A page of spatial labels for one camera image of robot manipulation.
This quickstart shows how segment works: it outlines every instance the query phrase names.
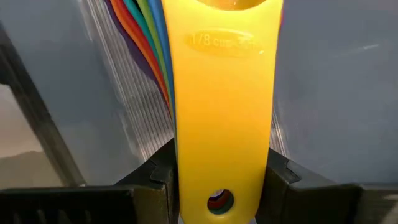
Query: yellow measuring spoon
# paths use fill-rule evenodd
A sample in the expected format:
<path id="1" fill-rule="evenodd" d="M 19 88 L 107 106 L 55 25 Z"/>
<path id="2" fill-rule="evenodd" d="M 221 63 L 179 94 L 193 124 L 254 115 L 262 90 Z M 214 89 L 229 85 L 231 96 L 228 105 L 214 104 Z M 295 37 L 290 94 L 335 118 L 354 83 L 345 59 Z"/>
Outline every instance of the yellow measuring spoon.
<path id="1" fill-rule="evenodd" d="M 283 2 L 162 4 L 174 72 L 182 218 L 186 224 L 248 223 L 266 170 Z M 208 200 L 219 189 L 231 195 L 229 207 L 214 211 Z"/>

